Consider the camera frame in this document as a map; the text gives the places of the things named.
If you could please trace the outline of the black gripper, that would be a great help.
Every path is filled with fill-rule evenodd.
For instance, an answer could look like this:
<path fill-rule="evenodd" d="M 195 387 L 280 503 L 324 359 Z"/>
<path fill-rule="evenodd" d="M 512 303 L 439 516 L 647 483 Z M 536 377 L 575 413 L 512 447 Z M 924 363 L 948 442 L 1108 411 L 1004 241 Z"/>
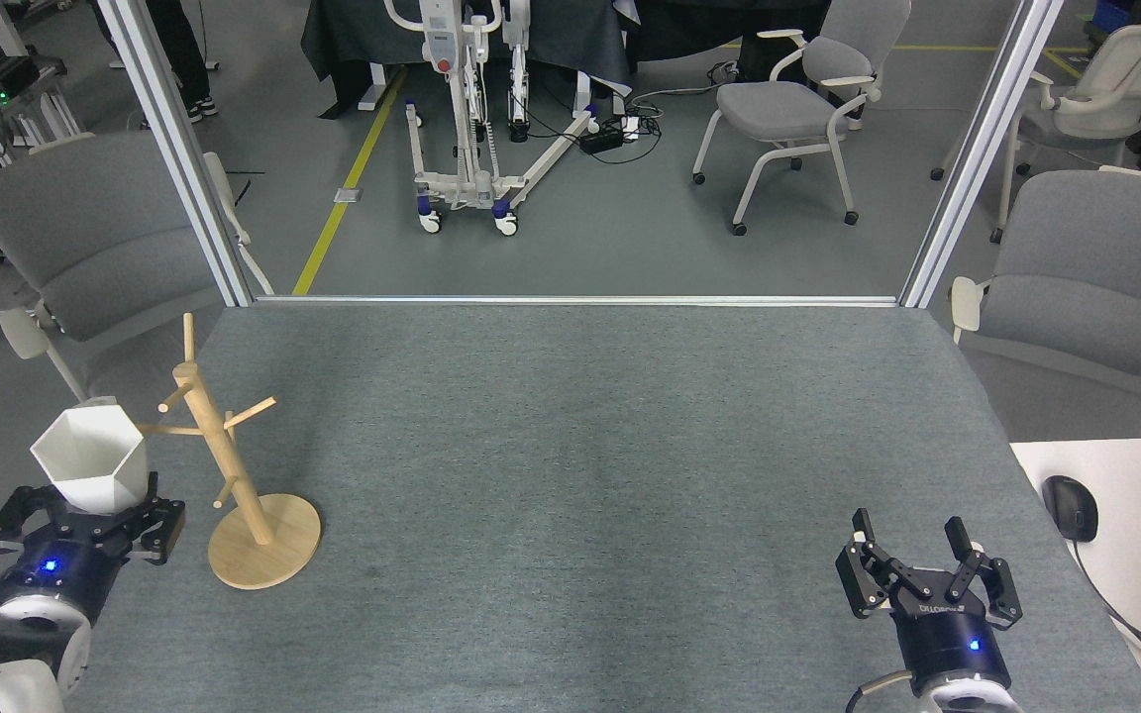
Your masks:
<path fill-rule="evenodd" d="M 157 495 L 157 473 L 147 473 L 145 499 L 115 515 L 115 525 L 64 532 L 55 519 L 68 513 L 67 505 L 49 484 L 17 487 L 0 507 L 0 554 L 21 554 L 0 574 L 0 608 L 17 597 L 44 595 L 96 623 L 122 565 L 167 564 L 185 525 L 185 502 Z M 46 511 L 47 522 L 26 536 L 24 525 L 38 511 Z"/>
<path fill-rule="evenodd" d="M 923 694 L 947 675 L 981 676 L 1009 687 L 1011 676 L 988 627 L 992 623 L 1006 631 L 1022 618 L 1008 560 L 988 556 L 984 546 L 971 541 L 963 519 L 950 516 L 945 533 L 958 567 L 945 588 L 948 603 L 938 594 L 922 600 L 911 568 L 876 543 L 869 510 L 857 509 L 852 524 L 852 537 L 836 558 L 839 581 L 860 619 L 869 618 L 869 611 L 879 606 L 890 605 L 892 595 L 892 622 L 903 662 L 913 672 L 911 690 Z M 986 614 L 984 602 L 968 594 L 976 577 L 988 597 Z"/>

